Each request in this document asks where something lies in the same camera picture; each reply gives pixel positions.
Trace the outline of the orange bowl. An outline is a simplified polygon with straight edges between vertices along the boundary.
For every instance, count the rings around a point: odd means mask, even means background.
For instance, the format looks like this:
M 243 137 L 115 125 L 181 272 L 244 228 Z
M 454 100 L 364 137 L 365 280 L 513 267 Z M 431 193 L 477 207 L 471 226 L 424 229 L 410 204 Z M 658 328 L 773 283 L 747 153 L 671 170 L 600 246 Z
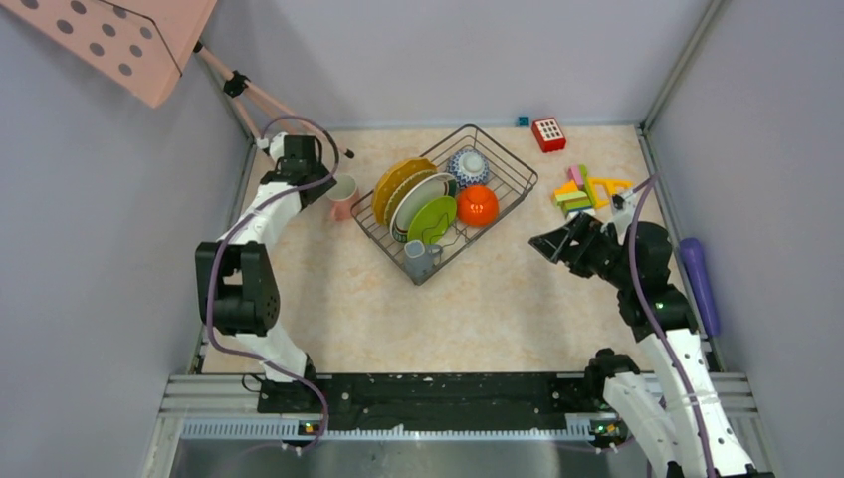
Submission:
M 471 185 L 457 196 L 457 218 L 468 226 L 486 227 L 494 223 L 499 214 L 499 200 L 486 185 Z

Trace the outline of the yellow polka dot plate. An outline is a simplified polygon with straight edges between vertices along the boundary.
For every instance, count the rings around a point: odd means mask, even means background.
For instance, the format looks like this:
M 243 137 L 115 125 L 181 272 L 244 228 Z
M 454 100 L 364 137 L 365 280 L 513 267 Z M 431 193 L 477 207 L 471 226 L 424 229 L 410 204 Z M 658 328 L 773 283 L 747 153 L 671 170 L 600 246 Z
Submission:
M 411 174 L 426 170 L 435 169 L 436 166 L 427 158 L 408 158 L 391 166 L 378 180 L 372 196 L 372 209 L 375 221 L 383 224 L 386 204 L 396 188 Z

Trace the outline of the blue red patterned bowl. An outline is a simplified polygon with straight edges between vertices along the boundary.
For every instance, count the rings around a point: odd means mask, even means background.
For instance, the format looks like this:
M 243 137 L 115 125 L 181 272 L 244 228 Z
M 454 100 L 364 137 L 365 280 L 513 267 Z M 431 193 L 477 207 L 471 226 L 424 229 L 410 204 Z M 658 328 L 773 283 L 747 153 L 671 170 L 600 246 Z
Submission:
M 486 185 L 491 172 L 489 160 L 478 150 L 468 147 L 449 158 L 446 171 L 456 178 L 461 190 L 474 185 Z

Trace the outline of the white plate green rim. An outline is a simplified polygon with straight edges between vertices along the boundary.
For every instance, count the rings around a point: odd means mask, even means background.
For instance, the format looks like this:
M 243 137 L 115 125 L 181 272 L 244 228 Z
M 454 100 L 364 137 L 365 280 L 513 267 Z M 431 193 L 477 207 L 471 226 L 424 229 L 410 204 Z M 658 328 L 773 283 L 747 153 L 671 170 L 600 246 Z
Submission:
M 400 243 L 408 242 L 407 234 L 413 217 L 430 201 L 442 196 L 456 199 L 458 185 L 456 178 L 447 172 L 439 172 L 422 180 L 413 187 L 398 205 L 390 224 L 392 238 Z

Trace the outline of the black wire dish rack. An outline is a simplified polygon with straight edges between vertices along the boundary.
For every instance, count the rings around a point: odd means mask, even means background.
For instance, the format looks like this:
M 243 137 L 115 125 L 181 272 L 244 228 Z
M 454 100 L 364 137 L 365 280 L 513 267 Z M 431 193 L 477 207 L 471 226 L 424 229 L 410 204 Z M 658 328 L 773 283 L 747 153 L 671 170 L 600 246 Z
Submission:
M 422 285 L 518 207 L 537 181 L 537 172 L 499 141 L 464 124 L 390 166 L 353 205 L 353 219 Z

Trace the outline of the grey mug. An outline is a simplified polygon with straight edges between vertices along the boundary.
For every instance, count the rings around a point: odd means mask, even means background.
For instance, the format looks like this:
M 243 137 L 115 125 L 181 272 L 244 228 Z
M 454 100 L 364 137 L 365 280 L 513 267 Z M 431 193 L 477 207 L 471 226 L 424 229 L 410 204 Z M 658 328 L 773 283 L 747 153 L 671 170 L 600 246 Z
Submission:
M 443 247 L 439 244 L 426 244 L 421 240 L 411 240 L 404 245 L 403 268 L 411 279 L 421 280 L 435 268 L 435 262 L 441 257 Z

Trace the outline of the round bamboo tray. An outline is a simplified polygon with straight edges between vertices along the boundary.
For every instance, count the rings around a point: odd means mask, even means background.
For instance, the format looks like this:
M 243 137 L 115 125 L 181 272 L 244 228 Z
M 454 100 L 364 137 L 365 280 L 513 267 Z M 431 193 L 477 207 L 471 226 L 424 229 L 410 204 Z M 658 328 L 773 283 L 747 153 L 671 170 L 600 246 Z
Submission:
M 384 212 L 383 224 L 385 226 L 389 226 L 391 224 L 392 218 L 398 208 L 398 205 L 413 187 L 415 187 L 422 180 L 433 176 L 436 173 L 437 170 L 435 169 L 426 169 L 415 172 L 411 174 L 408 178 L 406 178 L 389 197 Z

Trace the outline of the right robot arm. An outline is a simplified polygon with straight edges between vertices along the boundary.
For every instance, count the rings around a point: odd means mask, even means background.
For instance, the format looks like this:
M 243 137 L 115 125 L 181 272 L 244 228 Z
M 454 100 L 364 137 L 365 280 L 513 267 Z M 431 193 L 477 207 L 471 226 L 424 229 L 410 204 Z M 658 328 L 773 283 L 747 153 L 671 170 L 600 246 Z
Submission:
M 662 390 L 653 397 L 630 356 L 602 349 L 584 371 L 584 398 L 619 416 L 658 477 L 762 477 L 724 411 L 690 303 L 669 281 L 668 231 L 631 210 L 625 231 L 579 213 L 528 241 L 548 262 L 616 289 L 619 314 Z

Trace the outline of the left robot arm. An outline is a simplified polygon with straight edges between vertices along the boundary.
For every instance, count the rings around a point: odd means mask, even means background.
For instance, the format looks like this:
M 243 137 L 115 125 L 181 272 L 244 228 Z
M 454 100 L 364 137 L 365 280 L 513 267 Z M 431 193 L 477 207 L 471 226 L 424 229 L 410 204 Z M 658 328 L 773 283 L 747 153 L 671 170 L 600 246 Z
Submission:
M 256 360 L 266 380 L 282 383 L 281 397 L 295 411 L 315 406 L 319 386 L 307 377 L 307 353 L 280 322 L 282 301 L 271 250 L 288 225 L 336 182 L 322 162 L 322 144 L 311 135 L 279 133 L 259 142 L 275 166 L 260 179 L 252 202 L 217 241 L 195 252 L 201 320 L 214 347 Z M 237 340 L 237 352 L 220 337 Z

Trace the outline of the pink mug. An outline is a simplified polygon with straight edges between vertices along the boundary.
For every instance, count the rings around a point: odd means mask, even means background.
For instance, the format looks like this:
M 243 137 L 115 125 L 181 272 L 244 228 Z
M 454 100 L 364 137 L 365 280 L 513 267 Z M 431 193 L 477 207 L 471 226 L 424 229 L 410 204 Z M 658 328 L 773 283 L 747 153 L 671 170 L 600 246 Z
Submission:
M 354 205 L 359 200 L 357 181 L 349 174 L 338 174 L 334 179 L 335 186 L 326 194 L 331 203 L 330 218 L 334 221 L 351 219 Z

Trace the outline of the colourful toy block stack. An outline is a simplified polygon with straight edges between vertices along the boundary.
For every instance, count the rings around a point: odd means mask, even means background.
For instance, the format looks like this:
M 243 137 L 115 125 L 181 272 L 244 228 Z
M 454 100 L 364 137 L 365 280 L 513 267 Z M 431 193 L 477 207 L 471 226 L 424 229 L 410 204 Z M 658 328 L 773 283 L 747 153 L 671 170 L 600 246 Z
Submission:
M 567 169 L 567 177 L 568 181 L 552 194 L 555 206 L 565 214 L 595 210 L 597 199 L 589 182 L 587 167 L 583 164 L 570 166 Z

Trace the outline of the yellow triangle toy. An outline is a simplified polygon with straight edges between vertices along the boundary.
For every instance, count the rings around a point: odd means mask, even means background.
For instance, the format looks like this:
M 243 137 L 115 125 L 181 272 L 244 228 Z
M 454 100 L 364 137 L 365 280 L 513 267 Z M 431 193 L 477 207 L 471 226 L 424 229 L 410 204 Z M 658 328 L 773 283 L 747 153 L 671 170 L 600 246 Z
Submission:
M 585 186 L 592 207 L 600 209 L 610 204 L 613 195 L 633 188 L 633 183 L 626 180 L 589 176 L 586 179 Z

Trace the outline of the red toy block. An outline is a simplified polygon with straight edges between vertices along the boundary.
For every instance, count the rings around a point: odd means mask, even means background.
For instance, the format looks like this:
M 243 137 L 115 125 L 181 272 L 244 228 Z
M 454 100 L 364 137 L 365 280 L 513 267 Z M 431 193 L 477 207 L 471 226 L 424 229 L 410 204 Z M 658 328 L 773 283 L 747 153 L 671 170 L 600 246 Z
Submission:
M 567 145 L 567 138 L 554 117 L 534 120 L 530 130 L 543 153 L 560 151 Z

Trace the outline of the pink perforated stand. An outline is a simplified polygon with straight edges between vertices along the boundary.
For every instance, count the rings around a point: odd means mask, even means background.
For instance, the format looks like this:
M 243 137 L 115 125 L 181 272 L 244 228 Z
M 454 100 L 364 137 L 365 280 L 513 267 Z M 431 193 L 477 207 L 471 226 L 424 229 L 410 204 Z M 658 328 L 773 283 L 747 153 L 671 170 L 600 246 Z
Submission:
M 251 100 L 267 115 L 280 114 L 288 133 L 319 129 L 228 67 L 200 36 L 212 1 L 4 1 L 2 9 L 110 77 L 148 106 L 161 106 L 183 76 L 190 58 L 202 60 L 223 79 L 223 91 L 255 138 L 266 134 L 242 102 Z

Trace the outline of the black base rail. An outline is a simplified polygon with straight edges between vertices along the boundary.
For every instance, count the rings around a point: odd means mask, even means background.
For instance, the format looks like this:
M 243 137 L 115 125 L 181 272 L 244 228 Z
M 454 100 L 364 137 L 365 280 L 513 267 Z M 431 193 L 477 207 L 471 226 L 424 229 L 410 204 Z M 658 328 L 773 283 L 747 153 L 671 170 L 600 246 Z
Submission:
M 579 414 L 608 411 L 580 373 L 336 373 L 314 389 L 262 380 L 257 410 L 314 414 L 331 431 L 562 430 Z

